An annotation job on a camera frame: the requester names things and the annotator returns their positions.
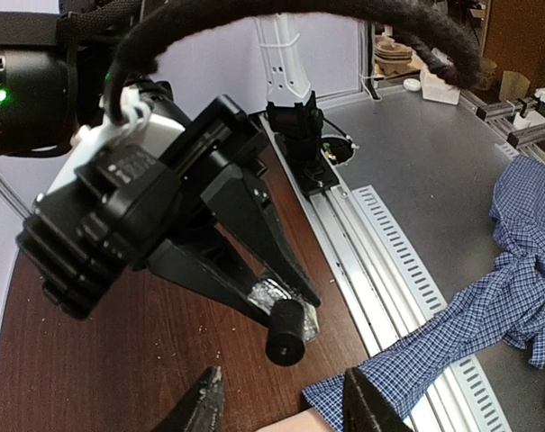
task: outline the blue plaid shirt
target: blue plaid shirt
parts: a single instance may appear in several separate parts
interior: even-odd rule
[[[490,216],[503,250],[494,271],[360,366],[403,419],[450,364],[500,340],[532,347],[530,364],[545,365],[545,166],[517,157],[495,186]],[[337,431],[342,431],[342,384],[337,376],[304,389],[311,406]]]

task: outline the black knob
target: black knob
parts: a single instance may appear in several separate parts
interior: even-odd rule
[[[313,135],[322,135],[324,127],[324,113],[322,110],[314,109],[310,112],[309,124]]]
[[[277,301],[270,312],[266,355],[287,367],[302,360],[305,350],[304,306],[296,300]]]

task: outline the green led light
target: green led light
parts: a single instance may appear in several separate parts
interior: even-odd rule
[[[0,90],[0,102],[4,102],[8,98],[8,92]]]

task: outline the wooden table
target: wooden table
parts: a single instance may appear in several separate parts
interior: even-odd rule
[[[126,274],[89,320],[75,321],[42,297],[40,275],[20,257],[0,337],[0,432],[149,431],[209,365],[225,375],[223,430],[250,432],[304,409],[303,387],[367,357],[270,148],[263,160],[287,236],[322,296],[321,334],[304,360],[271,364],[260,325],[147,272]]]

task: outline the wooden object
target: wooden object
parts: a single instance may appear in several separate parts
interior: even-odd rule
[[[496,82],[496,70],[498,65],[490,58],[480,59],[480,77],[475,85],[477,90],[488,92],[492,89]]]
[[[530,87],[531,82],[526,76],[518,72],[505,70],[505,72],[503,72],[503,80],[500,85],[500,94],[498,95],[498,98],[500,99],[500,102],[523,99],[527,96]]]
[[[316,409],[307,409],[274,425],[264,427],[258,432],[332,432],[333,430]]]
[[[382,40],[376,44],[376,61],[385,77],[406,74],[411,71],[413,50],[393,40]]]
[[[531,93],[545,87],[545,0],[492,0],[484,57],[531,81]]]

